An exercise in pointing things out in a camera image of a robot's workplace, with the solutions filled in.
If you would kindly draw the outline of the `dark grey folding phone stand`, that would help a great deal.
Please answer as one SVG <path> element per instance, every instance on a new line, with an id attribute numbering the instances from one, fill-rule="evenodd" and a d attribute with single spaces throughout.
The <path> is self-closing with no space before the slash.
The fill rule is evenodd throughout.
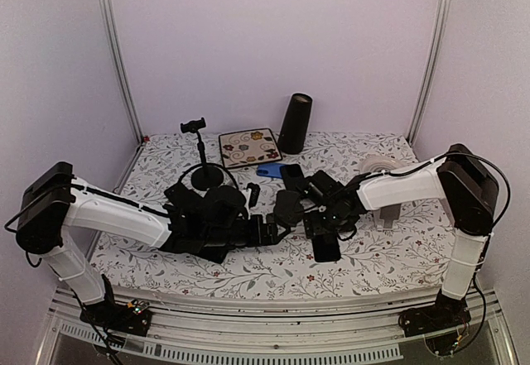
<path id="1" fill-rule="evenodd" d="M 277 192 L 273 207 L 273 216 L 277 224 L 284 228 L 294 228 L 302 221 L 304 213 L 300 193 L 291 190 Z"/>

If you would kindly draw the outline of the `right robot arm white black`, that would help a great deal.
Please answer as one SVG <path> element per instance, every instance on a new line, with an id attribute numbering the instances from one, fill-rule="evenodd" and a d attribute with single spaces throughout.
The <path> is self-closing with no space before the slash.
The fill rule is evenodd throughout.
<path id="1" fill-rule="evenodd" d="M 343 185 L 319 170 L 308 178 L 304 192 L 315 209 L 303 216 L 306 236 L 313 242 L 318 262 L 340 259 L 342 233 L 355 235 L 361 215 L 422 199 L 438 199 L 451 220 L 455 244 L 450 255 L 444 296 L 428 311 L 428 321 L 446 328 L 460 315 L 475 273 L 482 267 L 494 226 L 503 217 L 495 211 L 499 197 L 495 165 L 455 144 L 435 158 L 395 170 L 365 172 Z"/>

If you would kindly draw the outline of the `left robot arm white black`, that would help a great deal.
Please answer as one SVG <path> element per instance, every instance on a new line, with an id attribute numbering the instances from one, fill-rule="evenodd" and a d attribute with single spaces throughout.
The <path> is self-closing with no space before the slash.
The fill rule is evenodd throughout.
<path id="1" fill-rule="evenodd" d="M 161 207 L 127 199 L 89 184 L 59 162 L 23 193 L 21 208 L 4 225 L 27 254 L 39 255 L 58 278 L 91 305 L 106 327 L 123 320 L 112 289 L 70 237 L 87 228 L 132 239 L 162 252 L 190 254 L 221 263 L 234 249 L 278 244 L 290 232 L 269 214 L 251 214 L 252 191 L 221 185 L 200 195 L 177 182 Z"/>

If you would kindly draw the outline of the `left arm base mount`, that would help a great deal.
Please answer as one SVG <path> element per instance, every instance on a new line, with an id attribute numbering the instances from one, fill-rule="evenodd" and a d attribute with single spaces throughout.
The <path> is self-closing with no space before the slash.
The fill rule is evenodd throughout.
<path id="1" fill-rule="evenodd" d="M 104 298 L 92 305 L 82 305 L 79 319 L 86 324 L 98 326 L 105 331 L 112 330 L 125 334 L 146 337 L 152 322 L 150 303 L 133 299 L 127 304 L 119 304 L 114 299 L 113 287 L 105 275 Z"/>

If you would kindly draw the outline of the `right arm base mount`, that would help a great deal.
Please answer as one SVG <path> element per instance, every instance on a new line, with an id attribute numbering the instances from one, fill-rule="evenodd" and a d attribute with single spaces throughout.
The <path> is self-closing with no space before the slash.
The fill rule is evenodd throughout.
<path id="1" fill-rule="evenodd" d="M 398 316 L 398 325 L 406 337 L 464 326 L 470 321 L 471 315 L 465 298 L 452 299 L 441 291 L 433 304 L 404 310 Z"/>

